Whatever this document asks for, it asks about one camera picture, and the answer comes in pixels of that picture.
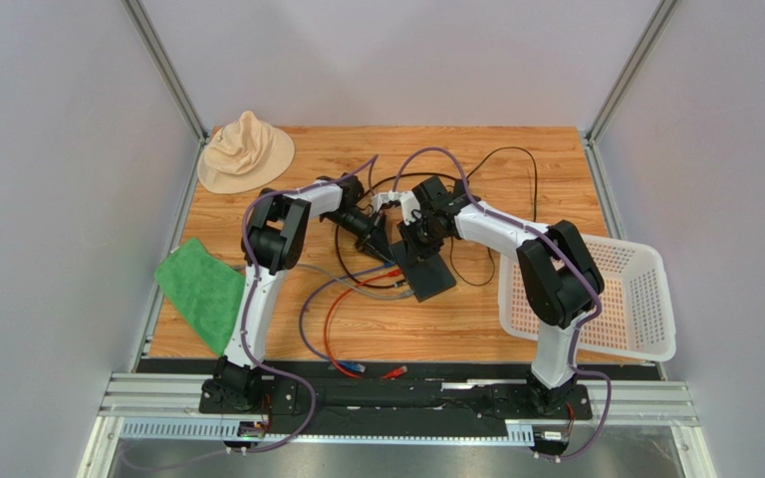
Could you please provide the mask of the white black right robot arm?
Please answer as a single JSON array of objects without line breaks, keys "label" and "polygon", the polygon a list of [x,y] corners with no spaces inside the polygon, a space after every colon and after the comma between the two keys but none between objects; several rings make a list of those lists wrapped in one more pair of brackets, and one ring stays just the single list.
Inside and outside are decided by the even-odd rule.
[{"label": "white black right robot arm", "polygon": [[439,256],[448,238],[474,242],[517,261],[526,299],[540,322],[528,381],[542,401],[563,399],[576,381],[576,327],[601,310],[605,288],[576,226],[517,218],[471,195],[464,182],[447,190],[437,177],[411,191],[392,192],[390,199],[402,214],[397,225],[401,239],[391,251],[421,300],[455,283]]}]

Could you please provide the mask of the black network switch box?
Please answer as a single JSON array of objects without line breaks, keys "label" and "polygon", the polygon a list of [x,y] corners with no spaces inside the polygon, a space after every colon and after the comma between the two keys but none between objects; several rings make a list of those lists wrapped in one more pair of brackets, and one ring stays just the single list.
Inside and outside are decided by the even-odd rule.
[{"label": "black network switch box", "polygon": [[408,258],[406,244],[403,241],[391,245],[390,249],[397,266],[419,303],[456,286],[456,279],[438,254],[424,261],[412,262]]}]

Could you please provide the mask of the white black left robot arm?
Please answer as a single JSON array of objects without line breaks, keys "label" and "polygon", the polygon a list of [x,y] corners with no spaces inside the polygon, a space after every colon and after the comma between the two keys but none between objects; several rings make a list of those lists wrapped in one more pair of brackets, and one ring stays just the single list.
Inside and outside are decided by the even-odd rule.
[{"label": "white black left robot arm", "polygon": [[299,189],[264,188],[243,216],[244,289],[228,344],[204,391],[248,410],[260,401],[266,336],[280,290],[299,262],[308,223],[344,213],[364,192],[352,174]]}]

